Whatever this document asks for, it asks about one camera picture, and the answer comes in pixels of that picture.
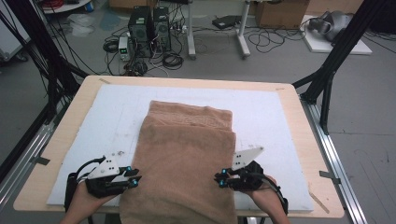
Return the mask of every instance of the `gray floor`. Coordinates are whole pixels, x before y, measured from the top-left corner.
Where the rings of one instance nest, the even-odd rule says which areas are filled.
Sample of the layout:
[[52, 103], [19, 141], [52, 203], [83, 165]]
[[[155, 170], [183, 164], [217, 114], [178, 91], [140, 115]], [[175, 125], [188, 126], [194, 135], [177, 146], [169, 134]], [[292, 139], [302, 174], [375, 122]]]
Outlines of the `gray floor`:
[[[127, 20], [118, 20], [106, 4], [100, 4], [89, 15], [96, 18], [94, 33], [88, 37], [68, 34], [67, 39], [84, 63], [99, 73], [106, 70], [106, 53], [102, 49], [104, 39], [124, 27]], [[62, 14], [60, 19], [65, 17], [67, 14]], [[194, 19], [194, 24], [211, 27], [211, 20], [211, 17]], [[254, 20], [250, 18], [248, 22], [253, 24]], [[166, 70], [168, 75], [161, 69], [153, 69], [146, 76], [292, 83], [318, 70], [328, 56], [327, 53], [311, 53], [303, 40], [286, 40], [281, 47], [268, 53], [260, 53], [253, 44], [248, 43], [251, 56], [242, 60], [233, 33], [197, 33], [195, 40], [198, 51], [196, 61], [187, 57], [184, 48], [181, 55], [185, 62], [180, 69]], [[378, 37], [374, 40], [396, 50], [394, 41]], [[329, 131], [367, 221], [394, 223], [396, 90], [393, 87], [396, 84], [396, 54], [367, 39], [363, 38], [363, 42], [373, 54], [350, 55], [335, 76]], [[91, 73], [82, 63], [79, 65]], [[122, 71], [122, 63], [117, 56], [110, 67], [113, 73]], [[0, 72], [2, 162], [41, 111], [47, 98], [32, 61], [7, 63], [0, 67]], [[302, 87], [297, 92], [302, 93], [304, 90], [305, 87]], [[0, 213], [0, 223], [56, 223], [63, 215], [15, 211], [12, 208], [15, 194]], [[100, 215], [94, 218], [99, 223], [103, 220]], [[292, 223], [348, 223], [348, 218], [293, 218]]]

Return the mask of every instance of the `folded towel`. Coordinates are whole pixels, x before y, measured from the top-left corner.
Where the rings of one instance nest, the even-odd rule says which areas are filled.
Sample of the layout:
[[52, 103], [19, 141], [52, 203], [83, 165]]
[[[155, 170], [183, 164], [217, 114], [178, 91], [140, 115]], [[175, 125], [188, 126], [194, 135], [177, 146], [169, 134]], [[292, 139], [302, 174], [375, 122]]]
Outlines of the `folded towel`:
[[232, 166], [231, 126], [230, 111], [151, 102], [133, 161], [142, 179], [121, 195], [121, 222], [237, 223], [233, 191], [214, 181]]

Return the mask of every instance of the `hand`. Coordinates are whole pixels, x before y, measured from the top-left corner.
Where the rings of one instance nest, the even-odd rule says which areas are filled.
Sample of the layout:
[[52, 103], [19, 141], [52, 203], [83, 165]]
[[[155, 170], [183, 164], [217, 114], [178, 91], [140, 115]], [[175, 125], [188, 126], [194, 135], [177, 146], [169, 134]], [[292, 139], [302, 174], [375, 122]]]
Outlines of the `hand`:
[[[267, 175], [267, 177], [276, 184], [276, 180], [271, 176]], [[282, 204], [278, 196], [269, 185], [263, 183], [256, 190], [243, 191], [243, 193], [246, 193], [264, 213], [268, 214], [275, 224], [290, 223], [288, 217], [283, 211]]]
[[78, 224], [95, 213], [104, 203], [116, 196], [117, 195], [112, 195], [98, 199], [88, 192], [85, 181], [82, 181], [77, 186], [73, 200], [70, 203], [66, 215], [61, 220], [61, 224]]

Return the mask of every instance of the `white mat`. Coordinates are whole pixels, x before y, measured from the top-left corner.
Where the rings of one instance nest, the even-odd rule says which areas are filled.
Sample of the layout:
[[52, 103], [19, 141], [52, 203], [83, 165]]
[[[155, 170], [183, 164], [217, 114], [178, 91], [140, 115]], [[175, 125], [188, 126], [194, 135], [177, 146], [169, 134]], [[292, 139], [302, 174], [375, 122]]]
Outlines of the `white mat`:
[[[305, 15], [303, 18], [303, 22], [308, 21], [309, 19], [314, 18], [314, 16], [307, 16]], [[328, 53], [332, 51], [332, 43], [329, 42], [324, 35], [320, 35], [317, 31], [310, 31], [308, 28], [305, 29], [306, 35], [304, 37], [306, 45], [312, 52], [316, 53]], [[373, 53], [369, 47], [367, 47], [363, 41], [359, 40], [358, 44], [350, 51], [350, 54], [363, 54], [363, 55], [370, 55]]]
[[[104, 85], [68, 151], [48, 204], [63, 204], [66, 177], [86, 161], [122, 151], [119, 166], [131, 164], [137, 137], [151, 100], [209, 105], [233, 111], [236, 150], [264, 146], [256, 159], [264, 173], [276, 178], [290, 211], [309, 212], [313, 204], [276, 92]], [[119, 197], [107, 203], [118, 206]], [[247, 195], [235, 193], [237, 209], [259, 208]]]

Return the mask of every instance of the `wooden table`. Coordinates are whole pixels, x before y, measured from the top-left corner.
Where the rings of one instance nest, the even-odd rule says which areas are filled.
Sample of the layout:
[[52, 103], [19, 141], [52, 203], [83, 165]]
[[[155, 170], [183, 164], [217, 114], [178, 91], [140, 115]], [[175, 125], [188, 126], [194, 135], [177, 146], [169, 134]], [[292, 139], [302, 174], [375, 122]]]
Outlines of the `wooden table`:
[[[319, 176], [319, 171], [327, 172], [315, 136], [310, 128], [296, 90], [290, 84], [175, 79], [153, 77], [106, 77], [89, 76], [82, 83], [72, 104], [67, 109], [56, 132], [41, 155], [49, 159], [48, 165], [37, 164], [26, 181], [14, 208], [21, 211], [64, 211], [60, 205], [47, 205], [61, 164], [68, 149], [72, 146], [78, 128], [85, 119], [102, 85], [120, 84], [158, 87], [213, 88], [251, 91], [275, 91], [284, 109], [290, 133], [297, 150], [309, 193], [313, 199], [314, 211], [311, 213], [291, 213], [290, 217], [342, 217], [343, 206], [332, 180]], [[99, 212], [118, 213], [118, 207], [102, 207]], [[258, 211], [237, 211], [238, 216], [265, 216]]]

